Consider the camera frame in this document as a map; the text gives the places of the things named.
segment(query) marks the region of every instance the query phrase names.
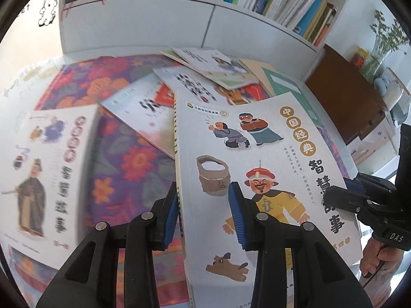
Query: wooden cabinet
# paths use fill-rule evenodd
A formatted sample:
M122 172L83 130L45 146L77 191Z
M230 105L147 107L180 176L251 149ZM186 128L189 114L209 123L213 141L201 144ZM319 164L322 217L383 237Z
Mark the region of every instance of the wooden cabinet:
M327 111L344 142L364 138L384 118L386 105L360 72L328 45L307 86Z

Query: stack of books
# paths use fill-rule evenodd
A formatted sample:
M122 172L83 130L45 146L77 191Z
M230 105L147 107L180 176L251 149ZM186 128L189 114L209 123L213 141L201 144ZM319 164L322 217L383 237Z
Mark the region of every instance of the stack of books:
M325 0L224 0L280 23L318 46L336 12Z

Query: picture book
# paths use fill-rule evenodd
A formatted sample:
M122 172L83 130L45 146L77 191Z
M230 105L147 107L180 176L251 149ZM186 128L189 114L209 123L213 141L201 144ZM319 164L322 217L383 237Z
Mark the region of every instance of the picture book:
M315 125L291 93L240 106L175 98L178 198L192 307L251 304L257 252L237 241L231 182L284 223L313 222L348 265L362 257L353 214L323 203L343 177ZM287 294L293 296L291 250Z
M209 80L232 90L258 83L256 78L238 59L230 58L217 50L199 48L171 48L174 54L168 57L190 67Z
M220 105L240 105L269 98L260 84L227 90L184 66L154 72L101 104L171 158L174 158L173 91L179 90L188 100Z
M2 239L59 269L85 236L88 165L98 106L32 111L6 138L0 180Z

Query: cartoon man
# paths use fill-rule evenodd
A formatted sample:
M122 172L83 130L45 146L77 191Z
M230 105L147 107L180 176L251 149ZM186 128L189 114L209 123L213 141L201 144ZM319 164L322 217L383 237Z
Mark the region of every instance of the cartoon man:
M62 131L64 130L64 122L58 120L56 116L51 118L51 124L46 127L44 136L46 137L45 142L57 142L62 136Z
M20 230L33 236L43 237L43 220L46 192L38 177L42 172L42 161L34 160L28 179L15 190L18 196L18 225Z
M249 186L255 193L252 200L255 201L261 212L272 215L282 223L288 223L284 215L284 209L290 217L300 224L310 219L307 213L305 213L304 205L295 198L294 193L271 189L273 186L278 185L274 181L275 175L271 171L265 168L254 168L246 175L247 180L244 184ZM233 218L226 220L223 230L228 234L234 233ZM286 249L286 265L288 269L293 265L290 249Z
M228 140L225 142L225 145L228 148L239 148L239 144L242 143L244 143L245 148L248 148L248 146L250 146L250 141L248 141L240 131L228 128L226 123L218 121L215 123L215 127L210 124L208 126L208 129L213 131L214 135L217 138L228 138Z
M251 113L242 113L238 118L241 120L241 128L252 135L257 146L283 140L281 136L268 128L268 123L265 120L255 119Z

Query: cartoon illustration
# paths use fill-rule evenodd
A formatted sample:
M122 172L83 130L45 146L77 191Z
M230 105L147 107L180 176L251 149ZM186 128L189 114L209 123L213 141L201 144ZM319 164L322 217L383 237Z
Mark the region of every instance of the cartoon illustration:
M28 159L28 153L30 152L29 148L20 148L18 145L16 145L17 149L22 150L22 152L16 156L16 159L13 162L13 168L15 170L20 169L23 166L23 163L27 161Z
M247 71L243 68L243 66L241 66L238 62L231 60L231 59L227 59L227 60L223 60L221 57L217 57L217 56L211 56L215 62L218 63L218 66L222 69L225 69L226 71L231 71L234 73L246 73Z
M268 128L268 123L265 120L255 119L251 113L242 113L238 118L241 120L241 128L252 135L257 146L283 140L281 136Z
M248 263L235 265L230 263L231 253L226 253L223 257L215 256L212 265L207 265L206 271L231 278L235 281L245 281L248 274Z
M40 14L42 14L39 19L39 26L47 26L53 23L55 18L54 8L57 6L57 0L44 0L43 7L40 9Z
M18 195L19 229L33 236L43 237L46 192L38 179L41 172L42 161L36 158L28 179L15 189L15 193Z
M31 141L34 141L34 140L36 140L37 138L41 137L42 134L43 134L42 129L41 129L40 127L36 126L36 127L34 128L34 130L30 133L29 138L30 138Z
M271 171L259 167L248 171L246 176L247 180L244 184L249 186L255 193L252 201L257 204L261 212L272 215L282 223L288 223L284 215L284 209L290 217L300 224L310 219L305 213L304 205L298 201L294 193L271 189L273 186L278 185L275 181L275 175ZM234 233L233 218L226 220L223 230L228 234ZM293 265L290 249L286 249L286 265L288 269Z
M209 155L197 157L197 168L203 192L222 197L227 194L231 176L227 163Z
M221 86L215 86L214 90L221 96L224 96L229 105L247 104L253 100L244 89L227 90Z
M58 142L59 138L63 135L64 122L58 120L56 116L53 116L50 122L51 124L46 127L44 132L44 142Z
M228 148L239 148L240 145L248 148L250 146L250 141L242 135L240 131L234 130L233 128L228 128L226 123L220 121L213 125L208 125L208 129L213 131L214 135L217 138L228 138L225 142L226 147Z

